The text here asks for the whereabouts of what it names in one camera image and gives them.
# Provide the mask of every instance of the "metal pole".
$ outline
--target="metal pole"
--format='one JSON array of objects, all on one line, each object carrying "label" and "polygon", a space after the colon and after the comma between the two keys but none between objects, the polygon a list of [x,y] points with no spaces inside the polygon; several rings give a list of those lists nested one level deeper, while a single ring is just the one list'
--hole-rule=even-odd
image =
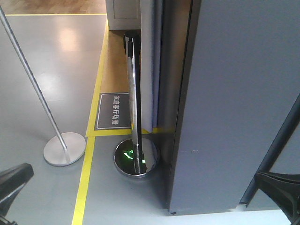
[{"label": "metal pole", "polygon": [[50,109],[48,107],[48,104],[45,101],[43,93],[41,92],[41,89],[38,86],[38,83],[37,83],[37,81],[36,81],[36,79],[35,79],[32,71],[31,71],[31,69],[29,67],[29,64],[28,64],[26,58],[24,57],[24,54],[23,54],[23,52],[22,52],[22,50],[21,50],[21,48],[20,48],[20,46],[19,46],[19,44],[18,44],[18,42],[17,42],[17,40],[15,38],[15,35],[14,35],[14,33],[13,33],[13,31],[12,31],[9,23],[8,23],[8,20],[7,20],[6,16],[5,16],[5,14],[4,14],[1,6],[0,6],[0,19],[1,19],[1,22],[2,22],[2,24],[4,26],[4,29],[5,29],[5,31],[6,31],[6,33],[8,35],[11,43],[14,46],[15,52],[17,53],[17,55],[18,55],[18,57],[19,57],[22,65],[23,65],[23,67],[24,67],[24,69],[25,69],[25,71],[26,71],[26,73],[27,73],[27,75],[28,75],[28,77],[29,77],[32,85],[33,85],[33,88],[36,91],[36,93],[37,93],[37,95],[38,95],[38,97],[39,97],[39,99],[40,99],[40,101],[42,103],[42,106],[43,106],[44,110],[46,111],[46,114],[47,114],[47,116],[48,116],[48,118],[49,118],[49,120],[50,120],[50,122],[51,122],[51,124],[52,124],[52,126],[53,126],[53,128],[54,128],[54,130],[55,130],[55,132],[57,134],[57,136],[58,136],[58,139],[59,139],[59,141],[60,141],[60,143],[61,143],[61,145],[62,145],[62,147],[64,149],[64,152],[66,154],[67,161],[70,161],[69,156],[68,156],[68,151],[67,151],[66,143],[64,142],[64,139],[62,138],[62,136],[60,134],[60,131],[59,131],[57,125],[56,125],[56,122],[55,122],[55,120],[54,120],[54,118],[52,116],[52,113],[51,113],[51,111],[50,111]]},{"label": "metal pole", "polygon": [[127,75],[129,87],[129,107],[131,138],[135,172],[141,174],[142,164],[142,126],[141,126],[141,85],[140,85],[140,36],[136,31],[125,33]]},{"label": "metal pole", "polygon": [[140,35],[136,30],[125,33],[131,139],[122,141],[114,153],[117,169],[129,177],[140,178],[151,172],[158,163],[158,150],[154,143],[142,138]]}]

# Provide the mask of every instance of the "yellow floor line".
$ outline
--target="yellow floor line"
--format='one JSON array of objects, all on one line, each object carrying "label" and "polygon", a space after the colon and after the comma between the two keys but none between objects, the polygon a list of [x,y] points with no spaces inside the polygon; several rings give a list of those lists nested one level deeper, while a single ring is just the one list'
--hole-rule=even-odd
[{"label": "yellow floor line", "polygon": [[31,15],[107,15],[107,14],[106,13],[6,14],[6,16],[31,16]]},{"label": "yellow floor line", "polygon": [[[101,86],[104,59],[105,59],[106,52],[107,52],[106,51],[107,50],[107,36],[108,36],[108,25],[107,25],[107,21],[106,21],[105,33],[104,33],[104,38],[103,38],[103,43],[102,43],[102,50],[101,50],[101,54],[100,54],[98,75],[97,75],[97,79],[96,79],[96,85],[95,85],[95,90],[94,90],[94,95],[93,95],[93,100],[92,100],[92,107],[91,107],[91,111],[90,111],[90,120],[94,119],[94,117],[96,116],[93,114],[93,112],[94,112],[93,109],[95,107],[94,105],[98,104],[98,101],[99,101],[98,91],[100,91],[100,90],[98,90],[98,89],[100,89],[100,86]],[[78,187],[78,192],[77,192],[77,198],[76,198],[76,204],[75,204],[75,209],[74,209],[74,214],[73,214],[72,225],[82,225],[83,224],[86,198],[87,198],[88,189],[89,189],[90,171],[91,171],[91,166],[92,166],[92,161],[93,161],[93,153],[94,153],[94,147],[95,147],[95,139],[96,138],[94,136],[88,137],[88,143],[86,146],[84,162],[82,165],[82,172],[81,172],[81,176],[80,176],[80,182],[79,182],[79,187]]]},{"label": "yellow floor line", "polygon": [[90,171],[93,161],[93,153],[95,147],[95,137],[89,137],[85,150],[84,162],[82,166],[82,172],[79,182],[79,188],[77,192],[76,204],[73,214],[72,225],[82,225],[86,198],[88,195]]},{"label": "yellow floor line", "polygon": [[95,83],[95,88],[94,88],[92,106],[90,109],[90,118],[89,118],[87,132],[94,131],[95,121],[97,118],[97,109],[98,109],[98,103],[99,103],[99,98],[100,98],[100,88],[101,88],[101,83],[102,83],[102,77],[103,77],[103,72],[104,72],[104,63],[105,63],[105,59],[107,56],[107,41],[108,41],[108,24],[106,21],[104,39],[103,39],[101,55],[100,55],[100,63],[99,63],[99,67],[98,67],[98,74],[96,77],[96,83]]},{"label": "yellow floor line", "polygon": [[[158,128],[153,128],[152,134],[157,134]],[[130,135],[131,130],[130,129],[110,129],[110,130],[92,130],[87,131],[86,136],[87,137],[97,137],[97,136],[111,136],[111,135]],[[147,130],[143,129],[142,134],[150,134]]]}]

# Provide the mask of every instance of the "gray panel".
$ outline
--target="gray panel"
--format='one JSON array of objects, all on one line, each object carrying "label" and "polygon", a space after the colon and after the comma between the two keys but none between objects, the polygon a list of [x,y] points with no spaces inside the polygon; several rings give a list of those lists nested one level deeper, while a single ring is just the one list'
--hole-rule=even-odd
[{"label": "gray panel", "polygon": [[297,1],[202,1],[171,211],[235,208],[300,91]]}]

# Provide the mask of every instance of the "metal stand base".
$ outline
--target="metal stand base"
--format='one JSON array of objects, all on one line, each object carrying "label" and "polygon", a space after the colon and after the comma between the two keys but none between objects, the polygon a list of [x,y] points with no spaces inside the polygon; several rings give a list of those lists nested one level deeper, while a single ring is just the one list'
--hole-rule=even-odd
[{"label": "metal stand base", "polygon": [[140,178],[152,171],[158,163],[158,151],[154,143],[146,138],[142,138],[142,169],[143,173],[137,174],[135,172],[135,165],[133,160],[133,143],[132,139],[122,141],[116,148],[114,153],[114,163],[117,169],[128,177]]},{"label": "metal stand base", "polygon": [[83,156],[85,151],[85,139],[80,134],[67,132],[61,134],[67,146],[67,154],[57,136],[53,137],[44,148],[44,158],[53,166],[70,165]]}]

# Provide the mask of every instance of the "stanchion post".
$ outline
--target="stanchion post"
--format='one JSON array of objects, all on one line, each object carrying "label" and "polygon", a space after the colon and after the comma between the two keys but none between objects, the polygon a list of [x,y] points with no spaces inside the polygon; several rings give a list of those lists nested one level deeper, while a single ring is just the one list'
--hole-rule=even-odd
[{"label": "stanchion post", "polygon": [[[82,140],[84,140],[84,149],[83,149],[83,152],[80,153],[81,155],[80,155],[79,158],[78,158],[78,153],[81,152],[81,150],[79,152],[76,151],[77,152],[76,156],[74,156],[73,152],[69,152],[69,149],[68,149],[68,147],[66,145],[66,142],[65,142],[65,140],[63,138],[63,135],[60,133],[60,130],[59,130],[59,128],[58,128],[58,126],[57,126],[54,118],[53,118],[53,115],[52,115],[52,113],[51,113],[51,111],[49,109],[49,106],[48,106],[48,104],[47,104],[47,102],[46,102],[46,100],[45,100],[45,98],[43,96],[43,93],[42,93],[42,91],[41,91],[41,89],[40,89],[40,87],[39,87],[39,85],[38,85],[38,83],[37,83],[37,81],[36,81],[33,73],[32,73],[32,70],[31,70],[31,68],[30,68],[30,66],[29,66],[29,64],[28,64],[28,62],[27,62],[27,60],[26,60],[26,58],[25,58],[25,56],[24,56],[24,54],[22,52],[22,49],[21,49],[21,47],[20,47],[17,39],[15,38],[15,35],[14,35],[14,33],[13,33],[13,31],[12,31],[9,23],[8,23],[8,20],[7,20],[6,16],[5,16],[5,14],[4,14],[1,6],[0,6],[0,20],[1,20],[2,24],[3,24],[3,27],[4,27],[6,33],[7,33],[8,37],[9,37],[11,43],[12,43],[14,49],[15,49],[15,52],[17,53],[17,55],[18,55],[18,57],[19,57],[22,65],[23,65],[23,67],[24,67],[24,69],[25,69],[25,71],[26,71],[26,73],[27,73],[27,75],[28,75],[28,77],[30,79],[30,82],[31,82],[34,90],[37,93],[37,96],[38,96],[38,98],[39,98],[39,100],[40,100],[40,102],[41,102],[41,104],[42,104],[42,106],[43,106],[43,108],[44,108],[44,110],[45,110],[45,112],[46,112],[46,114],[47,114],[47,116],[48,116],[48,118],[49,118],[49,120],[50,120],[53,128],[54,128],[54,131],[55,131],[55,133],[57,135],[56,137],[54,137],[53,139],[50,140],[51,144],[49,143],[50,142],[49,141],[47,143],[47,145],[45,146],[45,149],[44,149],[45,160],[49,164],[54,165],[54,166],[65,166],[65,165],[69,165],[69,164],[77,161],[83,155],[83,153],[84,153],[84,150],[85,150],[85,139],[81,135],[76,134],[76,133],[71,133],[71,132],[65,133],[66,134],[65,136],[67,136],[68,139],[70,139],[69,138],[70,135],[74,135],[76,138],[80,139],[79,142],[82,143]],[[54,150],[54,151],[52,149],[52,147],[54,147],[53,143],[56,142],[56,139],[58,139],[59,143],[61,144],[61,147],[62,147],[61,150],[64,153],[63,156],[59,153],[60,149],[57,149],[57,150]]]},{"label": "stanchion post", "polygon": [[137,31],[131,30],[125,33],[124,47],[127,58],[131,139],[124,140],[118,145],[114,162],[121,173],[131,177],[143,177],[157,165],[158,152],[151,140],[142,138],[141,41]]}]

